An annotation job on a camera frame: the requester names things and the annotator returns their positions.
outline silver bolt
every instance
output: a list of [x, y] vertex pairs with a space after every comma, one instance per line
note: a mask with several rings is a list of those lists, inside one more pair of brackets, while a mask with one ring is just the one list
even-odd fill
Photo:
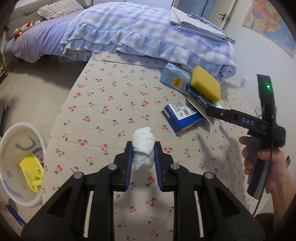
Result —
[[73, 176], [74, 176], [74, 178], [79, 179], [79, 178], [82, 178], [83, 173], [82, 172], [75, 172]]
[[212, 179], [213, 177], [214, 177], [214, 174], [213, 173], [211, 173], [211, 172], [206, 172], [205, 173], [205, 178]]
[[117, 165], [116, 165], [115, 163], [112, 163], [112, 164], [110, 164], [110, 165], [108, 166], [108, 168], [109, 168], [110, 170], [115, 170], [115, 169], [117, 168]]
[[174, 169], [174, 170], [177, 170], [177, 169], [180, 168], [180, 165], [179, 165], [178, 163], [172, 163], [172, 164], [170, 165], [170, 167], [171, 167], [172, 169]]

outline cherry print tablecloth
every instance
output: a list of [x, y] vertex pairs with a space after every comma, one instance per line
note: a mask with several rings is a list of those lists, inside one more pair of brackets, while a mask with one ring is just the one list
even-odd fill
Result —
[[[95, 53], [57, 117], [45, 157], [43, 203], [76, 171], [99, 171], [122, 153], [137, 128], [149, 126], [163, 151], [191, 172], [215, 174], [253, 212], [257, 201], [247, 194], [242, 145], [247, 133], [224, 121], [201, 121], [175, 134], [161, 111], [184, 99], [160, 81], [165, 62], [126, 54]], [[221, 86], [224, 108], [253, 114], [245, 95]], [[268, 199], [264, 194], [258, 210]], [[155, 168], [134, 170], [126, 193], [114, 194], [116, 240], [171, 240], [172, 193], [159, 191]]]

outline tissue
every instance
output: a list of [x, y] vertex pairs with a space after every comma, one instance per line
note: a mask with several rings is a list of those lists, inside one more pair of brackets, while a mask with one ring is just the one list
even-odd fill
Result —
[[138, 170], [140, 167], [152, 168], [154, 162], [155, 137], [150, 127], [137, 129], [132, 138], [133, 164]]

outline human hand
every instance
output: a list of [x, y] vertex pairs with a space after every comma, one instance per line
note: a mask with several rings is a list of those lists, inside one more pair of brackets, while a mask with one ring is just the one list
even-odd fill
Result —
[[[246, 138], [248, 137], [240, 137], [239, 142], [245, 145]], [[246, 175], [249, 175], [251, 173], [251, 170], [254, 168], [254, 164], [248, 158], [249, 153], [247, 147], [243, 149], [242, 155], [245, 158], [244, 166], [246, 169], [244, 173]], [[258, 157], [261, 160], [268, 161], [270, 158], [270, 149], [259, 150]], [[275, 148], [272, 150], [271, 171], [265, 187], [272, 193], [274, 190], [281, 188], [283, 185], [285, 185], [286, 182], [289, 181], [290, 175], [286, 168], [284, 153], [279, 148]]]

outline sponge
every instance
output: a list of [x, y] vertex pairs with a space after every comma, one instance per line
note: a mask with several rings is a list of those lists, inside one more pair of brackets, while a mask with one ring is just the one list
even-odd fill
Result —
[[221, 99], [219, 82], [200, 66], [193, 69], [190, 85], [212, 103]]

